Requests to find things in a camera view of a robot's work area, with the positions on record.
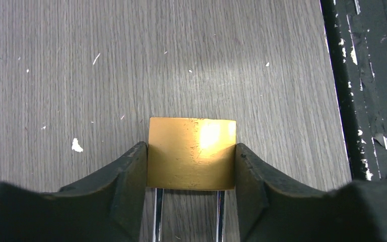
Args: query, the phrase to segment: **wood grain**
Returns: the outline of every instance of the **wood grain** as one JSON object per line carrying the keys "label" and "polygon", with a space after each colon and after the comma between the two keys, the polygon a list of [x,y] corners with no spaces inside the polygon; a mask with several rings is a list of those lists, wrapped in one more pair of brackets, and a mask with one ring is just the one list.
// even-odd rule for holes
{"label": "wood grain", "polygon": [[[0,180],[56,191],[146,141],[149,117],[179,116],[237,120],[238,141],[269,164],[341,186],[323,26],[313,0],[0,0]],[[211,241],[215,197],[168,192],[164,241]],[[148,190],[141,241],[152,204]],[[233,192],[228,204],[226,238],[239,241]]]}

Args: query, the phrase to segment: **metal prong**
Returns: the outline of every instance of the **metal prong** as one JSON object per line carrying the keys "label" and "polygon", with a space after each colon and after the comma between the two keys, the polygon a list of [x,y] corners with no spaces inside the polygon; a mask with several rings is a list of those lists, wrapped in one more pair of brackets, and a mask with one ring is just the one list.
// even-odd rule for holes
{"label": "metal prong", "polygon": [[225,191],[217,192],[216,242],[223,242],[225,232]]}
{"label": "metal prong", "polygon": [[161,242],[161,220],[162,220],[162,202],[164,199],[164,189],[155,188],[155,205],[154,205],[154,230],[153,242]]}

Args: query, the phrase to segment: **shiny gold surface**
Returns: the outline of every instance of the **shiny gold surface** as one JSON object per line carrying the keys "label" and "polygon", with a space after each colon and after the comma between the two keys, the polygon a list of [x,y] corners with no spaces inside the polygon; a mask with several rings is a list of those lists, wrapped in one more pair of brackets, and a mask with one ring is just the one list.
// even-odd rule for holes
{"label": "shiny gold surface", "polygon": [[234,188],[236,122],[152,117],[148,186],[183,190]]}

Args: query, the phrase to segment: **metal rod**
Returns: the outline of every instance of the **metal rod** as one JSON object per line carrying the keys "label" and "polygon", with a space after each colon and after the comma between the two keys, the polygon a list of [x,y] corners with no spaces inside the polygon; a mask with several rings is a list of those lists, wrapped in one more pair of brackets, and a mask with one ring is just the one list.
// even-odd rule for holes
{"label": "metal rod", "polygon": [[161,221],[162,221],[162,202],[164,198],[164,189],[155,188],[155,205],[154,205],[154,230],[153,242],[161,242]]}
{"label": "metal rod", "polygon": [[216,242],[223,242],[225,232],[225,191],[217,192]]}

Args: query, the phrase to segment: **golden rectangular object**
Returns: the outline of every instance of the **golden rectangular object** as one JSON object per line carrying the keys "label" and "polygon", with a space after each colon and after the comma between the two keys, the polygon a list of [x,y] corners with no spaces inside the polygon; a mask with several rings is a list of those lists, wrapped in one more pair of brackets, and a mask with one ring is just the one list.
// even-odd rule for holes
{"label": "golden rectangular object", "polygon": [[181,190],[234,189],[236,122],[152,117],[148,186]]}

